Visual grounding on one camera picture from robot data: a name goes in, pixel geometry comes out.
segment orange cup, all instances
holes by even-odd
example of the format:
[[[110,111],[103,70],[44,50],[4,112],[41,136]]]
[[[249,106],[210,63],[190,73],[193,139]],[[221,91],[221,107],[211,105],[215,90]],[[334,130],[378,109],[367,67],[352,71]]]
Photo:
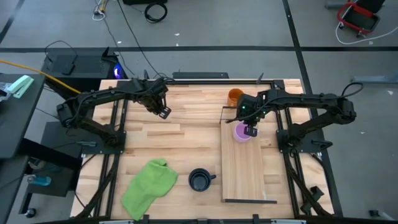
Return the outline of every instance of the orange cup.
[[[242,94],[243,94],[243,91],[240,89],[233,88],[232,90],[230,90],[228,93],[227,105],[228,106],[236,106],[236,103],[238,102],[238,99]]]

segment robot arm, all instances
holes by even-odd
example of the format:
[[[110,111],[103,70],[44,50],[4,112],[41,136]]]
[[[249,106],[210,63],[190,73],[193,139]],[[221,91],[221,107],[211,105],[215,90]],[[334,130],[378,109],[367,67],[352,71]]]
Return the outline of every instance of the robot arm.
[[[261,91],[257,96],[243,94],[238,100],[236,118],[248,126],[244,133],[256,137],[255,125],[271,111],[289,107],[325,109],[326,113],[303,124],[293,124],[289,129],[289,141],[297,142],[312,131],[330,124],[348,124],[355,120],[353,103],[334,94],[290,94],[284,90]]]
[[[166,106],[167,91],[165,78],[153,82],[133,78],[116,88],[92,90],[70,98],[57,106],[57,113],[63,127],[85,129],[99,135],[105,145],[114,146],[118,143],[118,132],[109,124],[102,125],[87,118],[87,111],[97,105],[127,99],[144,105],[147,111],[166,119],[171,112]]]

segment black cup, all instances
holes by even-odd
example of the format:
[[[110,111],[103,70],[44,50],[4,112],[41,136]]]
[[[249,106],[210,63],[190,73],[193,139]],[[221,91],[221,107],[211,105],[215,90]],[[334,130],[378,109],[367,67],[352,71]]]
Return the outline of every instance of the black cup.
[[[216,175],[210,175],[207,170],[197,168],[189,174],[189,186],[197,192],[202,192],[210,187],[211,180],[214,178],[216,178]]]

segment yellow cable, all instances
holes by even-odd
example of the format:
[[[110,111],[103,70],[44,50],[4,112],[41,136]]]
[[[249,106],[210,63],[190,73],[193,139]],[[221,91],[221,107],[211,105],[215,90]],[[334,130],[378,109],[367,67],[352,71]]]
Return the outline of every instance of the yellow cable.
[[[37,70],[37,69],[34,69],[34,68],[30,68],[30,67],[24,66],[24,65],[19,65],[19,64],[17,64],[17,63],[13,63],[13,62],[8,62],[8,61],[3,60],[3,59],[0,59],[0,63],[6,63],[6,64],[8,64],[8,65],[12,65],[12,66],[15,66],[15,67],[24,68],[24,69],[28,69],[28,70],[33,71],[33,72],[40,73],[40,74],[44,75],[46,78],[51,79],[51,80],[53,80],[53,81],[59,83],[61,86],[64,86],[65,88],[67,88],[67,89],[69,89],[69,90],[71,90],[71,91],[74,91],[74,92],[77,93],[77,94],[80,94],[80,93],[81,93],[79,90],[76,90],[76,89],[74,89],[74,88],[68,86],[68,85],[65,84],[64,82],[60,81],[58,78],[52,77],[51,75],[46,74],[46,73],[44,73],[44,72],[42,72],[42,71],[40,71],[40,70]]]
[[[102,1],[102,5],[101,5],[101,8],[100,8],[101,12],[104,12],[104,11],[105,11],[105,1],[106,1],[106,0],[103,0],[103,1]]]

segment green object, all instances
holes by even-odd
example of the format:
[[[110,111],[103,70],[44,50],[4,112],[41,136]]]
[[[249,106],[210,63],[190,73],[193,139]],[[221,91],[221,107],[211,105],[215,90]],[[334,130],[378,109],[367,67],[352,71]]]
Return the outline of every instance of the green object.
[[[15,81],[11,86],[7,88],[9,93],[13,93],[15,98],[20,98],[25,91],[30,87],[30,84],[33,83],[33,78],[28,75],[24,75],[20,77],[17,81]]]
[[[177,181],[178,174],[164,159],[149,161],[131,180],[122,198],[123,207],[139,220],[157,197],[163,197]]]

